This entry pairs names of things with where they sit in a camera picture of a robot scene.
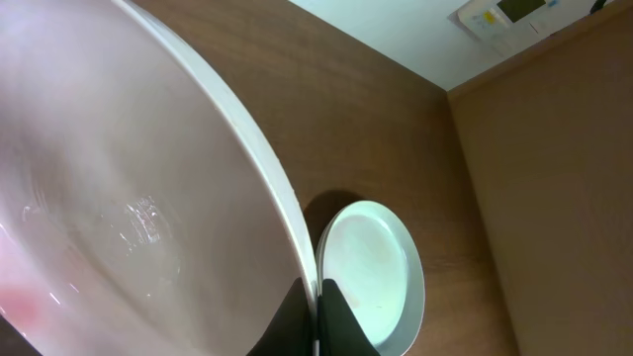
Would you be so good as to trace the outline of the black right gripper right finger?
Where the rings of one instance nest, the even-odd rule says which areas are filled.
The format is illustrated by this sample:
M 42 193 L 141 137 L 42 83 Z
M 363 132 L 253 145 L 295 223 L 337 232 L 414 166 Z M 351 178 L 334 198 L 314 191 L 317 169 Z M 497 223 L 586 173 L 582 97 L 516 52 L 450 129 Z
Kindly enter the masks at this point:
M 332 279 L 321 284 L 317 331 L 320 356 L 379 356 Z

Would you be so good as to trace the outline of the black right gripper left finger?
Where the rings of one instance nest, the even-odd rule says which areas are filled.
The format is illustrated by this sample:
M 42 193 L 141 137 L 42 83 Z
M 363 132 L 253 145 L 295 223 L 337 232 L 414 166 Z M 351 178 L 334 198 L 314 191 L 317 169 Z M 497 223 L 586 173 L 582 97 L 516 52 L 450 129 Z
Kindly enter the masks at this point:
M 294 281 L 247 356 L 312 356 L 313 325 L 301 278 Z

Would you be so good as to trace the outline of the pale green plate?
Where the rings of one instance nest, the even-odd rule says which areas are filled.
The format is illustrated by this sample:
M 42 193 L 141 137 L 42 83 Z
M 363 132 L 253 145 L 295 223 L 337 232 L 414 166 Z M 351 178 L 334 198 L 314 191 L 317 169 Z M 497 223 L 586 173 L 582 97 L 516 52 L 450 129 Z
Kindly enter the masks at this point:
M 425 282 L 405 224 L 387 207 L 357 201 L 340 210 L 316 251 L 322 311 L 343 312 L 380 355 L 403 356 L 422 326 Z

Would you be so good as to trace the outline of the white plate with red stain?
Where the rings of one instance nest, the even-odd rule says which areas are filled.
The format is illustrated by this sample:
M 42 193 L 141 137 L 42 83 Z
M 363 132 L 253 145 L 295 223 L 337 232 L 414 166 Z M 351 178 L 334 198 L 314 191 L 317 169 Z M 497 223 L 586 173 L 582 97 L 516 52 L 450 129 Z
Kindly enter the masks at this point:
M 302 209 L 261 128 L 131 1 L 1 5 L 1 312 L 44 355 L 244 355 L 297 288 Z

